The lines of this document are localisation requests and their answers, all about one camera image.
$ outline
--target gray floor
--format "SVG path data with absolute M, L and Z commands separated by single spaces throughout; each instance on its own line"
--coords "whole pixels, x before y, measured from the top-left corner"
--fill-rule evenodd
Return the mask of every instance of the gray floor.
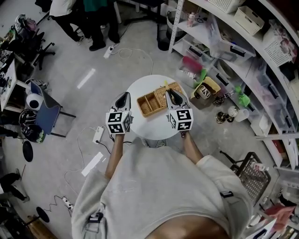
M 133 9 L 121 8 L 122 17 L 125 19 Z M 54 195 L 67 196 L 75 203 L 77 195 L 64 180 L 65 171 L 77 170 L 82 167 L 82 161 L 77 146 L 77 136 L 87 126 L 97 127 L 105 124 L 105 113 L 110 103 L 120 93 L 124 92 L 135 80 L 150 73 L 151 61 L 139 51 L 126 60 L 118 55 L 104 59 L 106 49 L 90 52 L 91 43 L 85 40 L 81 46 L 77 46 L 54 21 L 45 21 L 41 26 L 45 31 L 47 42 L 55 42 L 53 49 L 55 56 L 48 56 L 44 60 L 44 69 L 36 70 L 35 77 L 50 83 L 50 94 L 64 107 L 64 111 L 75 114 L 76 119 L 68 119 L 60 116 L 55 127 L 59 134 L 67 133 L 67 138 L 47 136 L 44 143 L 33 144 L 34 159 L 27 163 L 22 155 L 22 142 L 6 138 L 4 151 L 6 154 L 9 172 L 15 168 L 20 171 L 26 164 L 22 186 L 30 196 L 30 202 L 22 204 L 14 200 L 16 206 L 23 210 L 23 215 L 35 213 L 35 207 L 49 208 L 49 203 L 54 203 Z M 150 54 L 154 61 L 153 74 L 175 77 L 175 69 L 181 58 L 177 53 L 168 57 L 167 52 L 157 48 L 157 27 L 153 22 L 135 23 L 129 27 L 118 48 L 139 48 Z M 95 69 L 93 76 L 78 90 L 77 85 Z M 214 117 L 218 111 L 226 111 L 232 103 L 228 100 L 221 107 L 209 107 L 204 110 L 194 109 L 194 125 L 191 134 L 194 137 L 201 152 L 212 154 L 225 164 L 229 161 L 219 153 L 223 150 L 236 160 L 243 158 L 250 151 L 254 151 L 268 166 L 273 161 L 264 144 L 254 139 L 254 133 L 249 122 L 217 124 Z M 83 152 L 85 165 L 100 151 L 105 157 L 108 153 L 103 146 L 92 143 L 94 132 L 86 129 L 82 132 L 79 143 Z M 136 137 L 133 132 L 126 135 L 126 140 L 131 141 Z M 102 143 L 112 149 L 113 143 L 105 132 Z M 168 140 L 168 145 L 175 150 L 182 149 L 179 135 Z M 105 170 L 108 160 L 99 163 L 97 168 Z M 277 179 L 277 172 L 270 169 L 272 183 L 267 191 L 271 191 Z M 80 191 L 85 178 L 79 172 L 68 172 L 66 179 L 71 186 Z M 71 238 L 71 220 L 67 208 L 58 200 L 58 206 L 52 207 L 49 212 L 50 223 L 47 226 L 61 239 Z

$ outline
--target shelving unit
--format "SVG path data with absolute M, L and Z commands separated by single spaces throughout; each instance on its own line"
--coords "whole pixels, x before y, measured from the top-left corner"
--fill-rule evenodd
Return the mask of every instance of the shelving unit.
M 282 22 L 285 28 L 289 31 L 290 35 L 294 38 L 295 42 L 299 44 L 299 38 L 297 37 L 296 31 L 289 24 L 289 22 L 285 19 L 283 15 L 270 3 L 268 0 L 259 0 L 263 3 L 277 18 Z M 254 36 L 251 36 L 247 33 L 245 29 L 243 29 L 237 22 L 234 20 L 234 13 L 226 14 L 217 8 L 215 5 L 211 4 L 206 0 L 190 0 L 190 2 L 198 5 L 199 7 L 209 11 L 220 20 L 225 22 L 227 25 L 232 27 L 240 36 L 242 36 L 246 41 L 258 52 L 264 61 L 267 63 L 273 74 L 276 76 L 272 82 L 270 82 L 270 86 L 266 84 L 262 84 L 260 80 L 260 71 L 258 70 L 258 61 L 256 58 L 250 58 L 244 63 L 237 65 L 229 61 L 225 61 L 229 67 L 242 79 L 242 81 L 250 88 L 252 93 L 255 96 L 256 100 L 252 100 L 253 105 L 261 105 L 262 107 L 258 107 L 256 111 L 258 114 L 252 113 L 249 111 L 250 116 L 249 120 L 252 120 L 255 117 L 260 117 L 261 114 L 265 113 L 267 117 L 271 120 L 273 125 L 275 126 L 278 134 L 277 137 L 283 137 L 282 142 L 287 151 L 291 170 L 295 170 L 296 166 L 298 166 L 298 148 L 296 145 L 296 141 L 292 136 L 296 135 L 299 138 L 299 133 L 297 133 L 298 127 L 298 118 L 299 118 L 299 101 L 297 100 L 292 88 L 289 88 L 288 79 L 282 74 L 280 69 L 274 64 L 274 62 L 270 59 L 268 54 L 264 51 L 263 45 L 263 36 L 261 33 L 257 33 Z M 192 46 L 193 49 L 196 49 L 194 45 L 190 43 L 190 41 L 186 41 L 188 39 L 188 35 L 194 37 L 197 41 L 203 43 L 208 48 L 210 48 L 210 42 L 208 39 L 208 30 L 206 28 L 205 23 L 194 22 L 192 27 L 187 26 L 187 21 L 179 22 L 180 14 L 182 11 L 184 0 L 178 1 L 177 13 L 175 17 L 171 43 L 169 47 L 169 53 L 172 50 L 176 50 L 178 53 L 184 55 L 188 46 Z M 186 35 L 183 39 L 178 42 L 174 42 L 175 34 L 177 28 L 185 31 L 188 35 Z M 226 91 L 230 91 L 232 87 L 235 85 L 230 82 L 227 86 L 225 86 L 222 82 L 214 79 L 221 87 Z M 263 92 L 263 88 L 268 88 L 267 93 L 273 97 L 273 101 L 269 102 L 269 97 L 267 97 Z M 238 98 L 236 95 L 232 95 L 230 98 L 238 107 L 242 108 L 238 104 Z M 282 156 L 280 155 L 278 149 L 274 145 L 272 140 L 267 140 L 271 135 L 262 136 L 258 135 L 256 138 L 258 140 L 263 140 L 266 147 L 268 148 L 270 154 L 273 157 L 274 162 L 276 163 L 276 167 L 279 168 L 282 163 Z

